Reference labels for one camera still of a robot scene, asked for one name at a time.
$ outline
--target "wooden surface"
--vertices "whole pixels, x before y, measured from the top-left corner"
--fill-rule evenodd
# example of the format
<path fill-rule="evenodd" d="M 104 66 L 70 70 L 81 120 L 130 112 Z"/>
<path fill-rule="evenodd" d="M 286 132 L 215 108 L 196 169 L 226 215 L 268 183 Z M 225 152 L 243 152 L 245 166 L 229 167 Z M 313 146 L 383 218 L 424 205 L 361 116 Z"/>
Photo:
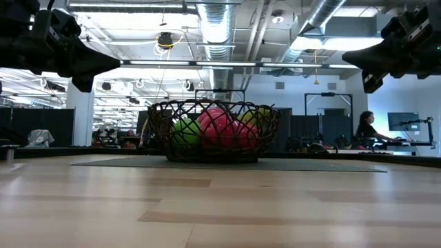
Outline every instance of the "wooden surface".
<path fill-rule="evenodd" d="M 441 170 L 389 173 L 71 167 L 0 162 L 1 248 L 434 248 Z"/>

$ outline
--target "ceiling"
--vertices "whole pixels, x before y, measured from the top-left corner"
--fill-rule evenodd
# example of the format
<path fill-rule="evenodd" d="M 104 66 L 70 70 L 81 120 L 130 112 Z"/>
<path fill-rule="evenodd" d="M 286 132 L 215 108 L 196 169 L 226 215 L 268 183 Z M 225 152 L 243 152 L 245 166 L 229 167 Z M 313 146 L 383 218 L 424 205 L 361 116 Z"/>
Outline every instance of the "ceiling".
<path fill-rule="evenodd" d="M 41 0 L 45 8 L 48 0 Z M 70 0 L 70 3 L 134 3 L 129 0 L 118 1 L 81 1 Z M 137 3 L 164 3 L 167 1 L 136 1 Z M 256 16 L 258 1 L 243 0 L 234 5 L 233 38 L 229 44 L 233 47 L 232 60 L 245 61 L 245 54 L 252 33 L 252 25 L 260 20 L 262 23 L 268 5 L 263 8 L 260 18 Z M 297 17 L 309 11 L 310 0 L 276 1 L 273 10 L 282 10 L 283 22 L 268 22 L 263 35 L 263 44 L 259 47 L 256 60 L 271 59 L 277 61 L 292 43 L 292 28 Z M 66 8 L 65 1 L 56 1 L 56 8 Z M 348 0 L 334 17 L 369 18 L 383 12 L 400 9 L 400 1 L 358 1 Z M 102 12 L 72 13 L 82 26 L 81 40 L 99 52 L 109 54 L 121 60 L 205 60 L 205 45 L 201 32 L 201 20 L 194 14 L 163 14 L 163 13 L 108 13 L 102 7 Z M 175 46 L 163 55 L 155 51 L 156 39 L 161 32 L 171 32 Z M 303 52 L 298 61 L 305 63 L 335 63 L 344 64 L 341 60 L 342 51 L 316 50 L 315 53 Z M 342 75 L 344 69 L 317 70 L 318 74 Z M 300 75 L 310 76 L 315 69 L 304 69 Z M 3 82 L 5 93 L 19 96 L 3 98 L 3 103 L 26 107 L 65 107 L 66 93 L 48 90 L 47 82 L 64 87 L 67 91 L 69 80 L 60 78 L 54 73 L 43 73 L 41 76 L 24 70 L 0 69 L 0 80 Z M 193 92 L 185 89 L 185 82 L 192 82 L 195 88 L 210 89 L 209 70 L 177 70 L 177 69 L 147 69 L 119 68 L 96 76 L 95 122 L 104 125 L 120 125 L 131 127 L 136 123 L 137 111 L 146 106 L 162 101 L 165 96 L 169 99 L 188 99 L 194 97 Z M 102 84 L 110 83 L 111 90 L 103 90 Z M 139 104 L 129 102 L 132 96 L 140 101 Z"/>

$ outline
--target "person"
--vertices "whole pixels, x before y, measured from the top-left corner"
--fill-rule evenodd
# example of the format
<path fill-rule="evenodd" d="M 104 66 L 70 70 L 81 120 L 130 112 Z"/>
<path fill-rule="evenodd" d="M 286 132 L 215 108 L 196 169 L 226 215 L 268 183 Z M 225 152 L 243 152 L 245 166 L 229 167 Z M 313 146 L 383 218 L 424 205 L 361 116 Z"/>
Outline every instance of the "person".
<path fill-rule="evenodd" d="M 371 126 L 375 121 L 373 112 L 364 111 L 360 115 L 360 122 L 358 124 L 356 137 L 358 138 L 381 138 L 386 141 L 394 141 L 394 138 L 389 138 L 388 136 L 377 133 L 377 131 Z"/>

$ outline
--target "wicker basket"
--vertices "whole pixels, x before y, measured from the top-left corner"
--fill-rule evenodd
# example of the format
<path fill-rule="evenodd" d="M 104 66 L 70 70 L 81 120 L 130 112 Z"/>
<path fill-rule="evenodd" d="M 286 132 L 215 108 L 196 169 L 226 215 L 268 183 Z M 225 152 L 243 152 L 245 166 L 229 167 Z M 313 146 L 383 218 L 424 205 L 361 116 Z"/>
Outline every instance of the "wicker basket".
<path fill-rule="evenodd" d="M 249 163 L 273 141 L 279 120 L 270 106 L 203 99 L 154 104 L 148 124 L 171 161 Z"/>

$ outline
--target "pink ball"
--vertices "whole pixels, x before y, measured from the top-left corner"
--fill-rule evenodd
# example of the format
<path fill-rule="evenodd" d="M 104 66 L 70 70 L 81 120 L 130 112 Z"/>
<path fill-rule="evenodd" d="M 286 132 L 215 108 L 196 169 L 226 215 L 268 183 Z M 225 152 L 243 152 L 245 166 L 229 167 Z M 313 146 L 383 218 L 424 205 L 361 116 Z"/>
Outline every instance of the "pink ball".
<path fill-rule="evenodd" d="M 230 116 L 227 116 L 226 114 L 220 114 L 216 116 L 214 125 L 209 118 L 206 118 L 201 126 L 207 127 L 206 129 L 204 127 L 202 128 L 203 145 L 220 145 L 223 147 L 229 147 L 233 145 L 234 135 L 237 130 L 237 123 L 233 122 Z"/>
<path fill-rule="evenodd" d="M 219 107 L 211 107 L 208 110 L 204 110 L 201 115 L 196 119 L 199 123 L 202 123 L 208 115 L 212 115 L 215 113 L 224 113 L 224 111 Z"/>
<path fill-rule="evenodd" d="M 219 118 L 222 118 L 221 117 L 222 115 L 223 115 L 222 113 L 213 113 L 213 114 L 209 114 L 209 116 L 207 115 L 205 119 L 201 122 L 202 132 L 206 131 L 208 127 L 213 126 L 213 123 L 216 123 L 216 121 Z"/>
<path fill-rule="evenodd" d="M 242 149 L 254 149 L 258 145 L 259 130 L 244 124 L 238 126 L 239 146 Z"/>

